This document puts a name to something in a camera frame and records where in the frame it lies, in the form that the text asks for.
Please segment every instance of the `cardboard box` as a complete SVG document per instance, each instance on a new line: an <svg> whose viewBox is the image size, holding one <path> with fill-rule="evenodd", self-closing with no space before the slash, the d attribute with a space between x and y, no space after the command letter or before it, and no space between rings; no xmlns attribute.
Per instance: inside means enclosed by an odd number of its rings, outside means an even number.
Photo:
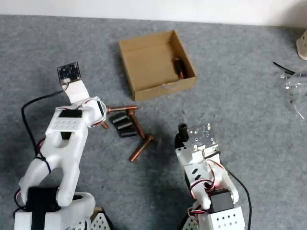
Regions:
<svg viewBox="0 0 307 230"><path fill-rule="evenodd" d="M196 74L176 31L150 34L119 42L128 82L136 101L192 88ZM185 64L179 80L173 58Z"/></svg>

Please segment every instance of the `screw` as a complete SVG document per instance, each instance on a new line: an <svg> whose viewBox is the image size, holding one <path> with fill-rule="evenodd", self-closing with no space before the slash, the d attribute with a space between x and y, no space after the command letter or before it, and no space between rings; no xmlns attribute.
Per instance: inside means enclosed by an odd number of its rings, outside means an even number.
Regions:
<svg viewBox="0 0 307 230"><path fill-rule="evenodd" d="M140 123L138 122L138 119L135 116L135 110L134 109L129 109L128 110L128 115L133 120L134 125L136 126L136 128L137 128L137 130L139 132L139 135L141 136L141 138L144 139L145 138L145 134L144 134L144 131L142 130L142 127L141 127Z"/></svg>
<svg viewBox="0 0 307 230"><path fill-rule="evenodd" d="M151 142L153 139L154 137L151 134L147 135L144 143L135 150L135 152L130 156L129 161L134 162L140 153L144 150L144 148L146 148L149 142Z"/></svg>
<svg viewBox="0 0 307 230"><path fill-rule="evenodd" d="M105 121L101 122L100 125L101 125L104 129L108 129L108 128L109 128L108 124L107 124Z"/></svg>
<svg viewBox="0 0 307 230"><path fill-rule="evenodd" d="M126 106L126 107L106 107L106 112L109 114L111 112L116 112L116 111L123 111L123 110L128 110L128 109L137 109L138 107L136 105L131 105L131 106Z"/></svg>

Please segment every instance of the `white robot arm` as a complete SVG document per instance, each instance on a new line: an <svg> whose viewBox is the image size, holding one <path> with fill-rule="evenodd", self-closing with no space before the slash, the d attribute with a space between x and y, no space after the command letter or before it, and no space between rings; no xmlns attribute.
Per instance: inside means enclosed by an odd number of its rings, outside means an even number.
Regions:
<svg viewBox="0 0 307 230"><path fill-rule="evenodd" d="M182 229L244 230L239 194L220 162L210 123L190 129L180 124L178 129L176 155L195 200Z"/></svg>
<svg viewBox="0 0 307 230"><path fill-rule="evenodd" d="M89 97L77 63L60 68L66 68L66 72L69 72L62 79L60 74L59 77L60 81L64 81L62 87L71 105L56 108L46 130L46 137L37 146L40 156L32 160L20 180L20 194L26 205L16 212L14 229L95 230L103 226L108 230L110 227L104 214L100 214L97 228L91 224L94 197L89 193L75 193L88 128L104 122L107 109L98 97ZM71 75L73 71L79 73L77 78ZM36 187L55 168L63 170L60 186Z"/></svg>

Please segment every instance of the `black wire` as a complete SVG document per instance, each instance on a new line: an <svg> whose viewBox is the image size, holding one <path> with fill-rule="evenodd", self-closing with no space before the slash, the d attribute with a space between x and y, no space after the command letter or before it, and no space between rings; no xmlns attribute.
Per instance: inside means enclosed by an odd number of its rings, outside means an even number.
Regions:
<svg viewBox="0 0 307 230"><path fill-rule="evenodd" d="M19 210L24 210L24 207L25 207L25 206L23 206L23 207L18 207L18 208L13 212L13 218L15 218L16 212L19 211Z"/></svg>
<svg viewBox="0 0 307 230"><path fill-rule="evenodd" d="M31 142L32 142L32 145L33 145L33 148L34 148L34 152L35 152L35 158L40 159L40 160L42 160L43 162L46 163L46 165L48 167L49 173L51 173L50 165L49 165L48 161L46 160L46 158L43 156L43 154L40 152L40 150L37 148L37 144L36 144L34 135L33 135L32 131L31 131L29 125L28 125L28 122L27 122L27 120L25 118L24 109L27 106L33 104L34 102L38 102L40 100L43 100L43 99L46 99L46 98L50 98L50 97L54 97L56 95L59 95L60 93L62 93L62 92L67 90L68 85L69 84L67 84L67 87L64 90L60 90L60 91L57 91L57 92L54 92L54 93L51 93L51 94L48 94L48 95L45 95L45 96L37 97L37 98L35 98L33 100L30 100L29 102L24 104L23 107L21 108L21 116L23 117L24 126L25 126L25 128L26 128L26 130L27 130L27 132L29 134L30 139L31 139Z"/></svg>
<svg viewBox="0 0 307 230"><path fill-rule="evenodd" d="M283 70L285 70L285 73L288 73L288 74L290 74L290 75L294 75L294 74L295 74L294 71L289 70L289 69L287 69L287 68L285 68L285 67L283 67L283 66L277 64L275 61L273 62L273 64L276 65L277 67L282 68Z"/></svg>
<svg viewBox="0 0 307 230"><path fill-rule="evenodd" d="M206 156L206 157L205 157L205 160L208 159L208 158L210 158L210 157L215 156L216 154L221 154L221 151L216 151L216 152L210 154L209 156Z"/></svg>
<svg viewBox="0 0 307 230"><path fill-rule="evenodd" d="M17 189L17 191L15 192L15 194L14 194L14 201L15 201L15 204L18 206L18 207L20 207L20 208L23 208L23 206L21 206L19 203L18 203L18 201L17 201L17 193L19 193L19 191L20 191L20 188L19 189Z"/></svg>
<svg viewBox="0 0 307 230"><path fill-rule="evenodd" d="M35 138L33 136L33 133L28 125L28 122L25 118L25 114L24 114L24 109L33 104L34 102L38 102L40 100L43 100L43 99L46 99L46 98L50 98L50 97L53 97L53 96L56 96L60 93L64 92L64 90L61 90L61 91L57 91L57 92L54 92L54 93L51 93L51 94L48 94L48 95L45 95L45 96L41 96L41 97L37 97L33 100L30 100L29 102L27 102L26 104L23 105L23 107L21 108L21 116L23 117L23 122L24 122L24 126L29 134L29 137L31 139L31 142L32 142L32 145L33 145L33 148L34 148L34 151L35 151L35 156L37 156L39 154L39 151L37 150L37 146L36 146L36 141L35 141Z"/></svg>
<svg viewBox="0 0 307 230"><path fill-rule="evenodd" d="M228 171L228 173L236 180L238 181L238 183L244 188L245 192L246 192L246 195L248 196L248 206L249 206L249 215L248 215L248 229L247 230L250 230L250 225L251 225L251 213L252 213L252 206L251 206L251 200L250 200L250 195L249 195L249 192L248 192L248 189L245 187L245 185L232 173L229 171L229 169L223 165L224 168Z"/></svg>

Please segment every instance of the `black cylinder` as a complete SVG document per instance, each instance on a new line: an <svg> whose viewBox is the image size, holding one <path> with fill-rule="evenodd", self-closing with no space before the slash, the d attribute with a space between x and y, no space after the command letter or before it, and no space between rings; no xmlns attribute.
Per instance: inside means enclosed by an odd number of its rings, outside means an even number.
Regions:
<svg viewBox="0 0 307 230"><path fill-rule="evenodd" d="M118 130L132 126L132 121L130 119L124 119L114 124Z"/></svg>
<svg viewBox="0 0 307 230"><path fill-rule="evenodd" d="M111 121L112 121L113 124L115 124L119 121L122 121L124 119L127 119L126 113L118 113L118 114L115 114L114 116L111 117Z"/></svg>
<svg viewBox="0 0 307 230"><path fill-rule="evenodd" d="M129 127L129 128L124 128L119 130L119 136L121 138L127 138L127 137L132 137L136 136L138 132L136 131L135 127Z"/></svg>
<svg viewBox="0 0 307 230"><path fill-rule="evenodd" d="M187 124L180 123L178 125L178 131L179 131L179 135L180 135L181 141L186 142L186 141L189 140Z"/></svg>
<svg viewBox="0 0 307 230"><path fill-rule="evenodd" d="M184 64L182 60L176 59L174 61L174 67L177 75L184 72Z"/></svg>

